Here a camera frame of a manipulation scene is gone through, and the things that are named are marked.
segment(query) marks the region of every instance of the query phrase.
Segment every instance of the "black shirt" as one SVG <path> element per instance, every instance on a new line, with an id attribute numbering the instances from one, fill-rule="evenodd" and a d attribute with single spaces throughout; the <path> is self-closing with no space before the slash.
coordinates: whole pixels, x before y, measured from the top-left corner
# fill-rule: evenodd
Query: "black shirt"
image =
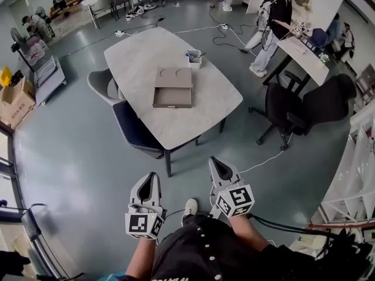
<path id="1" fill-rule="evenodd" d="M 170 234 L 157 247 L 152 281 L 274 281 L 281 280 L 279 276 L 289 272 L 291 265 L 301 264 L 301 254 L 286 247 L 270 245 L 257 252 L 243 245 L 232 228 L 219 220 L 199 215 L 187 220 L 188 225 Z M 137 281 L 129 276 L 122 280 Z"/>
<path id="2" fill-rule="evenodd" d="M 292 2 L 289 0 L 276 0 L 271 4 L 270 19 L 291 24 L 292 22 Z M 279 39 L 284 39 L 289 30 L 276 22 L 271 23 L 274 35 Z"/>

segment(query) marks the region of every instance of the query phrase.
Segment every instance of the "concrete floor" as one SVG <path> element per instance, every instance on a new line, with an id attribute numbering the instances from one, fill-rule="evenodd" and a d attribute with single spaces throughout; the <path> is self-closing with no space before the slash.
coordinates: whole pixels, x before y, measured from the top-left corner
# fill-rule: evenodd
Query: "concrete floor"
<path id="1" fill-rule="evenodd" d="M 162 205 L 168 213 L 183 209 L 191 197 L 199 200 L 201 210 L 209 211 L 209 156 L 221 157 L 245 170 L 279 154 L 282 142 L 277 132 L 262 146 L 256 144 L 269 122 L 247 112 L 249 106 L 264 108 L 267 90 L 248 70 L 254 57 L 233 47 L 215 46 L 212 38 L 221 36 L 217 29 L 179 36 L 206 52 L 206 57 L 241 92 L 244 101 L 228 117 L 221 135 L 217 126 L 202 135 L 199 147 L 191 144 L 172 155 L 170 179 L 163 160 L 150 158 L 126 144 L 111 107 L 87 85 L 89 72 L 107 68 L 103 51 L 124 39 L 114 35 L 116 30 L 154 23 L 158 17 L 153 16 L 158 15 L 165 16 L 158 25 L 171 32 L 216 26 L 209 17 L 211 4 L 213 0 L 180 0 L 178 8 L 167 4 L 150 11 L 148 19 L 136 18 L 131 22 L 121 12 L 123 17 L 118 22 L 110 16 L 102 18 L 102 29 L 96 30 L 91 24 L 82 26 L 52 47 L 62 57 L 68 85 L 57 91 L 45 107 L 34 111 L 16 131 L 16 164 L 25 204 L 47 204 L 46 208 L 35 208 L 36 218 L 69 274 L 83 271 L 93 280 L 127 268 L 137 241 L 125 234 L 124 213 L 131 187 L 145 174 L 159 174 Z M 215 8 L 212 15 L 239 31 L 243 23 L 255 25 L 255 15 L 245 12 L 246 8 L 239 5 L 232 13 Z M 240 38 L 246 42 L 254 28 L 243 29 Z M 217 42 L 240 47 L 233 32 L 228 30 L 226 34 L 225 40 Z M 88 44 L 92 45 L 65 56 Z M 276 67 L 284 56 L 284 52 L 277 51 L 270 66 Z M 330 76 L 339 72 L 334 63 L 329 65 Z M 304 76 L 294 62 L 288 69 Z M 305 91 L 315 87 L 311 80 Z M 330 185 L 348 133 L 349 118 L 318 125 L 307 137 L 293 136 L 291 148 L 277 159 L 242 174 L 254 192 L 254 213 L 271 221 L 305 226 Z M 160 238 L 180 227 L 180 216 L 181 213 L 167 219 Z M 259 230 L 277 245 L 289 245 L 295 238 L 294 234 L 262 226 Z"/>

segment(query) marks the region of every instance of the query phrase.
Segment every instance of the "chair armrest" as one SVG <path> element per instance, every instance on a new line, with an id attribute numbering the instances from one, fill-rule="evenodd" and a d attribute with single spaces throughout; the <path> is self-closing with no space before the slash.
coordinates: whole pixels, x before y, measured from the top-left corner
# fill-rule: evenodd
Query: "chair armrest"
<path id="1" fill-rule="evenodd" d="M 302 83 L 302 80 L 300 78 L 298 78 L 295 74 L 293 74 L 292 72 L 289 72 L 289 71 L 284 71 L 284 74 L 285 76 L 287 76 L 288 78 L 290 78 L 291 80 L 294 80 L 295 82 L 297 82 L 298 84 L 301 84 Z"/>
<path id="2" fill-rule="evenodd" d="M 287 113 L 287 119 L 289 122 L 292 122 L 293 125 L 305 129 L 307 127 L 307 123 L 303 120 L 298 118 L 296 115 L 292 114 L 291 112 Z"/>

